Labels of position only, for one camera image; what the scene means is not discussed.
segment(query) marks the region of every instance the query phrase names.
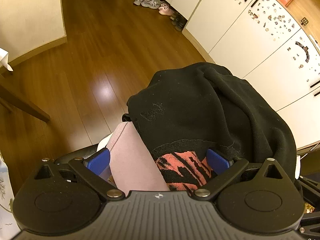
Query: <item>wall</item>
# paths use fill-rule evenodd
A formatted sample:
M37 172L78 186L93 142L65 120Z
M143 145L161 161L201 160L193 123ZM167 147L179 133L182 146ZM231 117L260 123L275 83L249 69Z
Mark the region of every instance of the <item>wall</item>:
M0 0L0 48L9 62L64 36L61 0Z

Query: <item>wooden floor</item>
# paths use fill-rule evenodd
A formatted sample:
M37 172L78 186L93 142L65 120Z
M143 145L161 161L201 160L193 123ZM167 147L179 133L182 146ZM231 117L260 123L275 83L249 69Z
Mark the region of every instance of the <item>wooden floor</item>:
M5 75L51 117L44 123L0 105L0 150L14 193L41 158L56 159L113 131L128 98L156 71L204 61L168 16L133 1L62 0L68 43Z

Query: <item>black shoe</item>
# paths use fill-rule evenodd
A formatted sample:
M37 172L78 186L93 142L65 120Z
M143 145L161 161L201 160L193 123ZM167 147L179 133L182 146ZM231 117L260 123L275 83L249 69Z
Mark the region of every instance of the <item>black shoe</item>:
M176 30L181 32L184 26L186 25L186 23L187 23L187 19L181 15L179 17L179 20L176 23Z
M179 21L180 17L182 17L181 14L177 13L175 19L171 22L174 26L177 25L177 22Z

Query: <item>baseboard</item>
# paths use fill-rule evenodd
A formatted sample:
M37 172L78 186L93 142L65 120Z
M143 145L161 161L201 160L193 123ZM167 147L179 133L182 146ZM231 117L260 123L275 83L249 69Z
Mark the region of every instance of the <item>baseboard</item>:
M42 45L42 46L40 46L38 48L35 48L35 49L27 52L26 54L23 54L20 57L15 58L14 60L9 62L9 65L11 67L14 67L14 66L20 64L21 62L23 62L23 61L25 61L25 60L27 60L27 59L29 59L29 58L41 53L41 52L44 52L44 51L46 51L48 49L57 47L57 46L59 46L59 45L61 45L63 43L66 43L66 42L67 42L67 36L59 38L59 39L57 39L55 41L51 41L51 42L49 42L47 44L44 44L44 45ZM8 71L8 70L4 66L0 67L0 74L5 73L6 71Z
M210 55L205 51L205 49L200 45L200 43L192 36L192 34L184 28L182 34L191 42L191 44L196 48L196 50L201 54L206 62L214 63Z

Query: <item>metal screw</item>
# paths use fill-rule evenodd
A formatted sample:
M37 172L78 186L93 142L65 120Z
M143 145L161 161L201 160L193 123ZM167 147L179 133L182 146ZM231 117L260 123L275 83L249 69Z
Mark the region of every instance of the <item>metal screw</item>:
M210 195L210 191L204 188L195 190L195 195L198 197L207 197Z
M107 191L107 196L108 197L113 197L113 198L121 197L122 196L122 191L119 190L119 189L111 189L111 190Z

